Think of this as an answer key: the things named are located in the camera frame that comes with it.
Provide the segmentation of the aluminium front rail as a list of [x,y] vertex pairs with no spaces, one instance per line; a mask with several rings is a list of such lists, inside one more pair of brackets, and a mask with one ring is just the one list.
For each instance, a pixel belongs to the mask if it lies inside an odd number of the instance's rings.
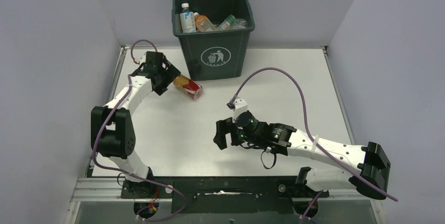
[[[80,178],[77,180],[73,190],[70,201],[72,202],[148,202],[147,199],[126,199],[121,197],[122,187],[118,185],[114,177],[93,177]],[[352,201],[367,201],[369,198],[359,194],[354,190],[336,189],[330,190],[329,196],[320,198],[319,201],[330,200],[352,200]]]

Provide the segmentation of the orange drink bottle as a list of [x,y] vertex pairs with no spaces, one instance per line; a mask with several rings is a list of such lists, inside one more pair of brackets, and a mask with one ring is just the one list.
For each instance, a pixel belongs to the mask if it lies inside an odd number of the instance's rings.
[[195,12],[194,20],[195,20],[196,29],[199,32],[217,31],[217,28],[215,27],[215,25],[205,15],[201,15],[198,12]]

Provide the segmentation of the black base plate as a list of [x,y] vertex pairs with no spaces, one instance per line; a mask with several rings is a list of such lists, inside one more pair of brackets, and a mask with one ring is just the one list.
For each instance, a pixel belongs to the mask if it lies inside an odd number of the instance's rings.
[[123,199],[134,199],[134,213],[148,220],[165,209],[180,214],[303,214],[315,196],[329,192],[310,189],[297,176],[153,177],[155,184],[120,183]]

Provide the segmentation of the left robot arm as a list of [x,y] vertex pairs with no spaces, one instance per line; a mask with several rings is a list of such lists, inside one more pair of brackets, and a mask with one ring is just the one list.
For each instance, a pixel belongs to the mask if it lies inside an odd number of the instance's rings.
[[162,95],[180,74],[163,53],[148,51],[144,62],[127,76],[127,84],[116,97],[92,109],[90,130],[95,166],[123,173],[131,182],[149,180],[152,170],[135,150],[132,114],[146,96]]

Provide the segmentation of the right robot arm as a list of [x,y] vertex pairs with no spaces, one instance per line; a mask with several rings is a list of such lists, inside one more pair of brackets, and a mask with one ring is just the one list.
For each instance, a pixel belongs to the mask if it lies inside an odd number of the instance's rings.
[[390,196],[387,188],[391,163],[378,143],[349,145],[309,136],[290,125],[259,121],[250,111],[235,119],[216,122],[213,141],[221,150],[227,148],[227,135],[232,146],[262,150],[273,156],[304,157],[330,165],[330,169],[304,167],[300,170],[295,189],[302,196],[330,189],[354,189],[377,200]]

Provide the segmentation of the green tea bottle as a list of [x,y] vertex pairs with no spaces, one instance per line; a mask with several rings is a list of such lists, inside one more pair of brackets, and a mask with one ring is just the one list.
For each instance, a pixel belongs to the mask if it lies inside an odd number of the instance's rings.
[[235,30],[235,29],[245,29],[247,27],[248,27],[248,23],[245,19],[236,18],[234,15],[229,15],[217,27],[217,30],[218,31]]

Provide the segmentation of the red orange tea bottle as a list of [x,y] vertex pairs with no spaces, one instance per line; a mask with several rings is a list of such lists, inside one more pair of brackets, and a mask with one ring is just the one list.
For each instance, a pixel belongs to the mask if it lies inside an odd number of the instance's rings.
[[175,78],[173,84],[192,100],[198,100],[204,93],[203,87],[200,84],[182,74]]

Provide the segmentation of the dark green trash bin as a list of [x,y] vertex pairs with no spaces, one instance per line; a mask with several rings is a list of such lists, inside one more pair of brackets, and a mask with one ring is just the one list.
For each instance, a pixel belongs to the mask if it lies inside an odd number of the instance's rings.
[[[181,5],[221,24],[229,15],[246,20],[247,27],[223,31],[184,33]],[[235,78],[241,75],[250,34],[256,25],[249,0],[173,0],[173,35],[178,38],[189,76],[196,81]]]

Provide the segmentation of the light blue label bottle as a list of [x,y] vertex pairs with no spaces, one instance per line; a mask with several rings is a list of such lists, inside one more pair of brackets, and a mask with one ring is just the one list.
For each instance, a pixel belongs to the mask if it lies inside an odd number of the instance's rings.
[[195,33],[195,17],[194,13],[189,8],[189,3],[181,4],[182,11],[179,15],[183,33]]

